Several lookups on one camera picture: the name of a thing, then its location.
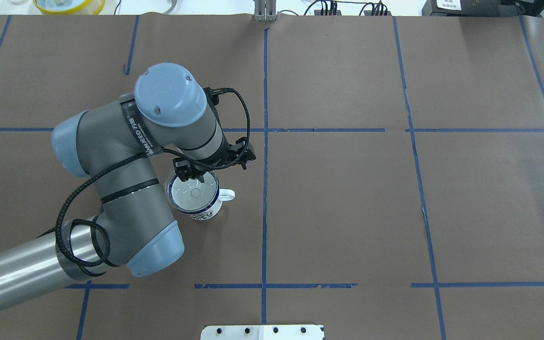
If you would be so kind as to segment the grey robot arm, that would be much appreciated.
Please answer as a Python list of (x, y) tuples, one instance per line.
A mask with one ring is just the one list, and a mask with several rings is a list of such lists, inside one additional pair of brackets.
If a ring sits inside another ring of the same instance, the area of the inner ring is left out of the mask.
[(186, 68), (163, 63), (131, 92), (58, 124), (52, 148), (67, 172), (87, 177), (44, 234), (0, 253), (0, 312), (125, 266), (147, 276), (183, 252), (179, 224), (151, 158), (175, 155), (179, 180), (255, 160), (247, 134), (229, 144), (216, 105), (238, 91), (203, 88)]

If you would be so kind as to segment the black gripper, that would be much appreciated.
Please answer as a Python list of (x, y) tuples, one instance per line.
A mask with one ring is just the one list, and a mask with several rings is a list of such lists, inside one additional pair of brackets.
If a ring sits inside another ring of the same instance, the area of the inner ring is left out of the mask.
[(235, 144), (222, 141), (213, 155), (198, 160), (202, 165), (195, 165), (192, 162), (183, 159), (173, 159), (173, 170), (178, 179), (182, 182), (197, 180), (200, 183), (204, 183), (205, 170), (214, 170), (217, 168), (224, 169), (230, 167), (231, 163), (234, 161), (236, 161), (236, 164), (239, 164), (243, 170), (246, 170), (247, 164), (256, 159), (257, 156), (253, 145), (248, 141), (247, 137), (241, 137), (236, 140)]

